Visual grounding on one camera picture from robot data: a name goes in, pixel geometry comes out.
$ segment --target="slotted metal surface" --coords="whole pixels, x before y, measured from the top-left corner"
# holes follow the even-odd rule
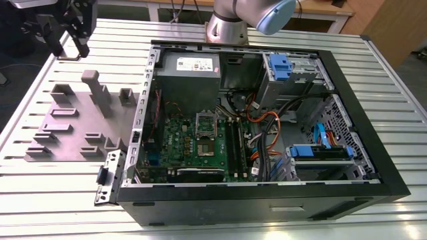
[[[141,227],[119,206],[94,207],[101,162],[26,162],[30,142],[50,110],[50,91],[81,83],[83,70],[98,70],[110,92],[141,91],[153,39],[205,41],[193,24],[98,20],[91,53],[79,62],[47,61],[0,135],[0,236],[55,239],[425,239],[427,236],[426,113],[374,47],[358,36],[249,31],[251,45],[322,49],[334,53],[411,196],[378,204],[337,221]],[[67,50],[74,44],[64,37]]]

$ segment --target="green circuit board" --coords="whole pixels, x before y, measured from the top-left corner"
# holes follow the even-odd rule
[[[142,175],[150,175],[151,183],[167,183],[166,171],[171,168],[222,169],[225,170],[225,182],[251,182],[253,177],[230,174],[227,152],[227,121],[199,119],[198,130],[214,131],[217,137],[197,137],[197,118],[171,117],[165,123],[163,144],[158,165],[141,169]]]
[[[218,120],[217,138],[202,139],[213,142],[214,156],[199,156],[197,138],[197,119],[195,118],[170,118],[165,127],[163,149],[161,154],[162,167],[218,167],[227,170],[227,146],[226,146],[226,122]],[[199,130],[211,131],[213,122],[202,119]],[[206,151],[207,145],[202,145],[202,151]]]

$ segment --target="floor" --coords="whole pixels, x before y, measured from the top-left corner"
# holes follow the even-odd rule
[[[165,11],[159,12],[161,20],[167,20],[173,14],[166,9],[163,10]],[[101,5],[99,17],[111,19],[126,18],[130,20],[149,20],[146,19],[149,14],[143,10],[142,12],[134,11],[134,14],[130,14],[130,11],[127,12],[126,9],[119,12],[127,13],[127,15],[123,16],[123,14],[119,14],[118,10],[114,11],[110,6]],[[209,18],[209,14],[202,13],[202,20],[206,21]],[[185,12],[182,19],[185,19],[186,23],[198,23],[199,21],[195,14],[191,12]],[[10,84],[0,87],[0,132],[8,123],[15,109],[20,104],[27,90],[50,56],[46,44],[39,41],[35,42],[36,50],[34,54],[27,57],[12,58],[0,52],[0,74],[3,74],[10,80]],[[427,109],[427,59],[419,60],[417,55],[411,54],[397,69],[397,72],[422,106]]]

